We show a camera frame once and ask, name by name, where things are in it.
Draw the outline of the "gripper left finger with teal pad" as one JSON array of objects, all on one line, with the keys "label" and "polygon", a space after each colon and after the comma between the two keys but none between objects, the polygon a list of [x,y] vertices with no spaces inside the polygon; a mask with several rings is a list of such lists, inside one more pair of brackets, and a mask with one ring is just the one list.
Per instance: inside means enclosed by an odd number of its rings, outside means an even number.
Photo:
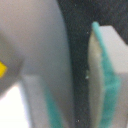
[{"label": "gripper left finger with teal pad", "polygon": [[24,76],[21,80],[28,101],[31,128],[62,128],[59,110],[40,76]]}]

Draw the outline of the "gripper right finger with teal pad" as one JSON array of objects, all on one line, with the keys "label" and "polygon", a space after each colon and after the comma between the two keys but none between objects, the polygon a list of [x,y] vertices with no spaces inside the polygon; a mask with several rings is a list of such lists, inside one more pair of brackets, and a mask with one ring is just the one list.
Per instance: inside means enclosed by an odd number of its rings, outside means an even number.
[{"label": "gripper right finger with teal pad", "polygon": [[112,26],[92,24],[88,64],[91,128],[128,128],[128,45]]}]

